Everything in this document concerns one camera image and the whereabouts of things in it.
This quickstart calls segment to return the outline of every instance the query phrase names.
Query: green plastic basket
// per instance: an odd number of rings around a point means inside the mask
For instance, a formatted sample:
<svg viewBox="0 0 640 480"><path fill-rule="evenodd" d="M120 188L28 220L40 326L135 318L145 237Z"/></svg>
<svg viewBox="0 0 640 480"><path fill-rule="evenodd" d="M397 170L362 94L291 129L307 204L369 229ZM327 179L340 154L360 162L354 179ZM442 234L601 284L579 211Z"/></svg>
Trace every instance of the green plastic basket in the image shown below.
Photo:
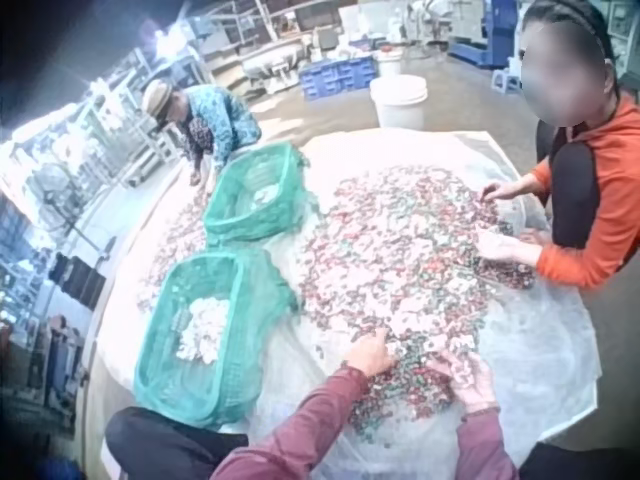
<svg viewBox="0 0 640 480"><path fill-rule="evenodd" d="M251 151L227 165L204 214L207 245L252 242L299 227L307 199L303 165L290 143ZM265 188L275 196L259 204L256 195Z"/></svg>
<svg viewBox="0 0 640 480"><path fill-rule="evenodd" d="M206 365L177 358L189 306L211 296L230 301L218 360ZM177 264L164 282L138 358L136 400L196 427L241 420L260 394L267 336L295 308L294 293L263 250L220 249Z"/></svg>

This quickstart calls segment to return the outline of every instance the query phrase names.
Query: straw hat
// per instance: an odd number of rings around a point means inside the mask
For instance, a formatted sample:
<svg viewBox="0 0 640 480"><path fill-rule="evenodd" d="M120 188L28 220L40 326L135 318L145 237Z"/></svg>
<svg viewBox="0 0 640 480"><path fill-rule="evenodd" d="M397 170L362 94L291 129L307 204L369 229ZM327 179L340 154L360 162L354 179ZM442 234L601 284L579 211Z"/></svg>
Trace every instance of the straw hat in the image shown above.
<svg viewBox="0 0 640 480"><path fill-rule="evenodd" d="M147 86L142 96L142 110L156 118L157 120L163 120L158 118L161 112L167 111L167 104L171 100L171 85L163 82L162 80L153 80Z"/></svg>

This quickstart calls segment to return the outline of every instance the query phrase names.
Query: white bucket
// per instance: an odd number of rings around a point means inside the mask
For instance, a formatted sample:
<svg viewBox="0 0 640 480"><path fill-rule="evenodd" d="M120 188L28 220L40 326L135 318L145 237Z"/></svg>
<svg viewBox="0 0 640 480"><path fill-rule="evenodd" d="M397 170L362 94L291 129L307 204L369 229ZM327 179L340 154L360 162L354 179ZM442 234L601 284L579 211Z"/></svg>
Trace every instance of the white bucket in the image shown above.
<svg viewBox="0 0 640 480"><path fill-rule="evenodd" d="M378 73L381 77L402 74L402 57L404 50L398 48L390 52L376 52Z"/></svg>
<svg viewBox="0 0 640 480"><path fill-rule="evenodd" d="M393 75L371 82L371 98L376 104L381 127L424 130L424 102L427 81L414 75Z"/></svg>

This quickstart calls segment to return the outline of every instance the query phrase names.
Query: person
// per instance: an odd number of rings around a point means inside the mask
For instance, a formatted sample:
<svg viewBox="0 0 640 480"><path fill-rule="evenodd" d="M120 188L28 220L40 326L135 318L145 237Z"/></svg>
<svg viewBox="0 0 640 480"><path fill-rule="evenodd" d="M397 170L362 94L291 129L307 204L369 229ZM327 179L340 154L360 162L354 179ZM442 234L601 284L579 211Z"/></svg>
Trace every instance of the person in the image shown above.
<svg viewBox="0 0 640 480"><path fill-rule="evenodd" d="M231 153L253 145L262 136L247 105L227 89L214 85L179 90L162 80L153 80L145 89L142 109L156 119L160 128L173 122L184 135L185 153L193 166L192 185L202 179L204 154L213 155L206 185L209 194Z"/></svg>
<svg viewBox="0 0 640 480"><path fill-rule="evenodd" d="M523 19L525 96L541 118L538 165L492 183L486 201L551 197L551 235L480 232L480 256L515 261L552 282L603 285L640 245L640 112L620 92L600 10L587 0L536 0Z"/></svg>
<svg viewBox="0 0 640 480"><path fill-rule="evenodd" d="M183 425L139 407L116 413L105 429L114 459L132 480L298 480L309 477L338 438L368 380L396 363L385 344L387 331L361 338L343 366L311 392L298 410L261 442ZM471 381L462 358L443 351L427 366L451 379L465 415L458 427L457 480L611 480L636 478L627 452L569 452L538 444L520 472L504 448L491 369L469 353ZM425 458L429 446L425 445Z"/></svg>

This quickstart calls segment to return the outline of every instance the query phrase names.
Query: black pants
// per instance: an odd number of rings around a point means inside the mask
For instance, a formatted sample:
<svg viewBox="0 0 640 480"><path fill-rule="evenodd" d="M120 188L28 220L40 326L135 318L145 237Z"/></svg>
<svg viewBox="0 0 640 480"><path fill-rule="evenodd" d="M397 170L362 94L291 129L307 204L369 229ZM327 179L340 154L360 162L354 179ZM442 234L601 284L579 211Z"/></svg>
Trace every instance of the black pants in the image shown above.
<svg viewBox="0 0 640 480"><path fill-rule="evenodd" d="M583 142L567 143L564 128L542 120L536 130L536 154L538 162L548 157L551 168L553 243L583 249L600 205L595 156Z"/></svg>
<svg viewBox="0 0 640 480"><path fill-rule="evenodd" d="M226 435L183 425L144 408L116 413L105 430L113 458L131 480L209 480L246 435Z"/></svg>
<svg viewBox="0 0 640 480"><path fill-rule="evenodd" d="M640 461L617 448L572 452L539 443L520 468L521 480L631 480L640 478Z"/></svg>
<svg viewBox="0 0 640 480"><path fill-rule="evenodd" d="M131 407L116 413L105 432L113 457L131 480L208 480L245 435L188 427L155 412ZM428 458L425 445L425 458ZM520 469L522 480L640 478L635 459L622 450L570 452L538 444Z"/></svg>

